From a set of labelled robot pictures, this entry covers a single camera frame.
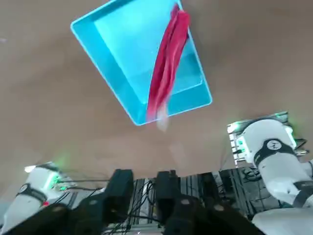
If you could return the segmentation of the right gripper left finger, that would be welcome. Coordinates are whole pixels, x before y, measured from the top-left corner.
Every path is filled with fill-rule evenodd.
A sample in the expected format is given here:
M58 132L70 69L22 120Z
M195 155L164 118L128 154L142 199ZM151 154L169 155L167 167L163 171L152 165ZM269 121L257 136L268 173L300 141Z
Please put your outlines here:
M110 225L124 222L134 190L133 172L117 169L105 189L83 198L75 208L62 202L44 206L22 186L4 215L2 235L100 235Z

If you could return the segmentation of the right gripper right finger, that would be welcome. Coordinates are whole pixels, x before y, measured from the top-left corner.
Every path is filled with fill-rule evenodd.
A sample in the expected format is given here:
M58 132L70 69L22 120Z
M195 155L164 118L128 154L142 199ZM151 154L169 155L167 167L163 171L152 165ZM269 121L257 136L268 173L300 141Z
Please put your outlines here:
M199 197L181 193L174 170L156 177L157 219L165 235L261 235L263 232L223 202L213 175Z

